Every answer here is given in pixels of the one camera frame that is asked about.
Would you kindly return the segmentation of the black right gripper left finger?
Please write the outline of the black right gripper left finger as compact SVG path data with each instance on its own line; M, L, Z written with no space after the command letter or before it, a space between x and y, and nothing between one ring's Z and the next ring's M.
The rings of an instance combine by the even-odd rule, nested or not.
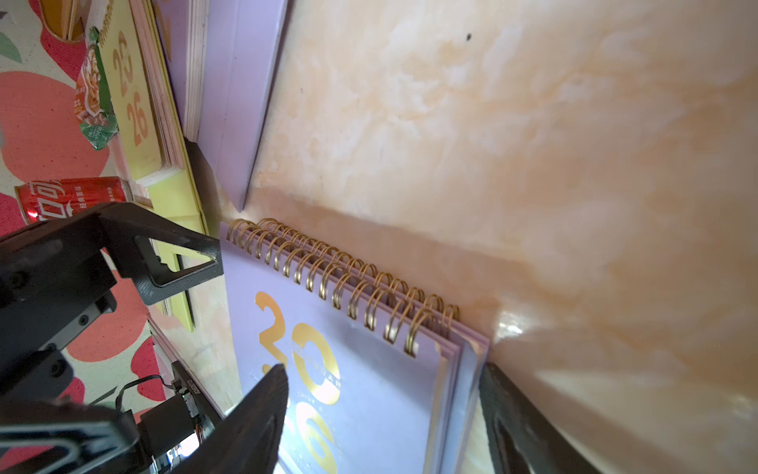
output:
M275 365L175 473L272 473L288 401L288 377Z

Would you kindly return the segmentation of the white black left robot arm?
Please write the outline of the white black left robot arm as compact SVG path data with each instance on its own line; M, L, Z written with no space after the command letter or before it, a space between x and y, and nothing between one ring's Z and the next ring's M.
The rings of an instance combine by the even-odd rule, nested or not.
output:
M1 448L31 448L18 473L146 473L197 432L182 395L136 417L66 402L74 370L64 349L118 307L113 289L131 280L146 304L222 273L217 240L134 203L104 203L38 222L1 240Z

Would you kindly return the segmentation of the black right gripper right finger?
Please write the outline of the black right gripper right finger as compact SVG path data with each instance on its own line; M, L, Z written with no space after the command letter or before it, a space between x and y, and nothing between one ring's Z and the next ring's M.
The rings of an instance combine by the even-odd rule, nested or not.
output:
M484 366L480 400L495 472L598 471L493 363Z

